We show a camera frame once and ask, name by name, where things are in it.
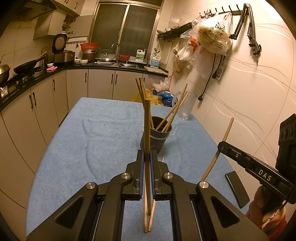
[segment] range hood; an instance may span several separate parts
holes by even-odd
[[[29,0],[20,8],[13,21],[31,21],[56,9],[56,6],[50,0]]]

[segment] frying pan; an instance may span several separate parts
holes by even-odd
[[[30,70],[32,70],[39,61],[41,61],[41,60],[43,60],[45,58],[46,58],[46,56],[43,55],[43,56],[39,57],[38,59],[35,59],[35,60],[32,60],[32,61],[26,62],[24,64],[21,64],[20,66],[15,67],[13,70],[14,70],[14,72],[16,74],[27,73]]]

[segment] cutting board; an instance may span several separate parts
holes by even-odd
[[[145,66],[144,67],[147,71],[149,72],[154,72],[154,73],[159,73],[159,74],[165,74],[165,75],[168,75],[168,73],[164,72],[163,70],[161,69],[157,69],[157,68],[153,68],[153,67],[147,67]]]

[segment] red bowl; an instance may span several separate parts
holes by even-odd
[[[98,43],[83,43],[80,44],[81,50],[95,50],[99,47]]]
[[[130,56],[129,55],[118,55],[119,60],[128,61]]]

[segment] blue towel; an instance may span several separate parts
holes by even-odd
[[[151,106],[164,117],[169,107]],[[140,103],[81,98],[70,111],[48,146],[36,173],[29,198],[27,235],[88,182],[109,182],[136,160],[144,126]],[[164,156],[171,172],[198,183],[217,151],[217,145],[193,117],[175,118],[173,130],[158,159]],[[233,169],[223,155],[207,181],[238,209],[224,175]],[[127,201],[122,241],[172,241],[169,201],[156,203],[151,233],[143,233],[143,200]],[[246,213],[248,205],[241,211]]]

